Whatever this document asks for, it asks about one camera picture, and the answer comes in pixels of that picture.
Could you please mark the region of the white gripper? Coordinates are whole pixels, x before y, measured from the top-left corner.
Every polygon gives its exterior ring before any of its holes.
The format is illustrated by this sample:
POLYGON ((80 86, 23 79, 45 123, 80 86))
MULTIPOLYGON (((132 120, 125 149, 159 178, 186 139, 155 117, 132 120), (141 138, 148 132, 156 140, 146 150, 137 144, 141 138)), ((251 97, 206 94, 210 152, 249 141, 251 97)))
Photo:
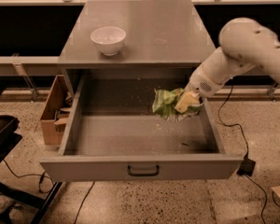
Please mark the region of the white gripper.
POLYGON ((175 110, 185 113, 190 107, 200 106, 200 97, 211 97, 223 87, 213 81, 199 66, 190 76, 185 92, 175 105, 175 110))

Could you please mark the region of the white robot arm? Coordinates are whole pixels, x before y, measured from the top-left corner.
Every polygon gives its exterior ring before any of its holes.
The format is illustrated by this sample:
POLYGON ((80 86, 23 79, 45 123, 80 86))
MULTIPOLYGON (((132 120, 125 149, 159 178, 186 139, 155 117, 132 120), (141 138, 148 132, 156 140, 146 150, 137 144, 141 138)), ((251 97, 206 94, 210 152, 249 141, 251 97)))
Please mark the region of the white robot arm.
POLYGON ((227 81, 255 67, 280 84, 280 41, 272 30, 249 18, 227 22, 218 36, 219 47, 192 73, 175 105, 184 113, 199 99, 210 97, 227 81))

